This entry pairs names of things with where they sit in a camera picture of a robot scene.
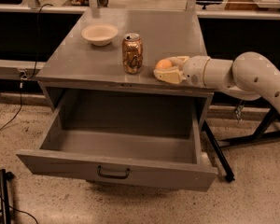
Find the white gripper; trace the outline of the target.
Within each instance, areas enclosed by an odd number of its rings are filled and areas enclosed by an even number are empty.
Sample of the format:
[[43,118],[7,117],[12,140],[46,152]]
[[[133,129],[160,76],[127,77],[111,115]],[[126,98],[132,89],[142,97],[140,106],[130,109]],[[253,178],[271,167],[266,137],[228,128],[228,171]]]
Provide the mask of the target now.
[[191,87],[204,88],[204,70],[209,62],[209,56],[175,56],[168,57],[166,61],[172,66],[166,69],[155,69],[156,79],[170,84],[180,84],[184,79]]

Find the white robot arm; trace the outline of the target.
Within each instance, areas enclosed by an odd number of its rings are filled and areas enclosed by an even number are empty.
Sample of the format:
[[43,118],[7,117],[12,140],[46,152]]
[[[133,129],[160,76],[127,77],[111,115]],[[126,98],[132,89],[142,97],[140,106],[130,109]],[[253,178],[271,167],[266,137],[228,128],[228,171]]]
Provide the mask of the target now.
[[177,56],[157,62],[156,79],[190,87],[215,89],[231,97],[252,101],[260,97],[280,114],[280,71],[266,57],[245,52],[234,61],[209,56]]

